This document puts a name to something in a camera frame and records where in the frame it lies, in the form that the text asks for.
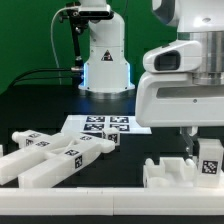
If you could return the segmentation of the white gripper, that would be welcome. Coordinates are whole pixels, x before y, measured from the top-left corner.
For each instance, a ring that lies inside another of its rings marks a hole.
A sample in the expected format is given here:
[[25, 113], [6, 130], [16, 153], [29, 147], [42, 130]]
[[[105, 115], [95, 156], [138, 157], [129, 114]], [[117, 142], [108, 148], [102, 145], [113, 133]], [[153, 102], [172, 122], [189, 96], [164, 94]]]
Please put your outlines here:
[[202, 44], [177, 40], [148, 51], [138, 84], [135, 118], [143, 127], [181, 127], [186, 152], [193, 156], [198, 127], [224, 126], [224, 85], [197, 85]]

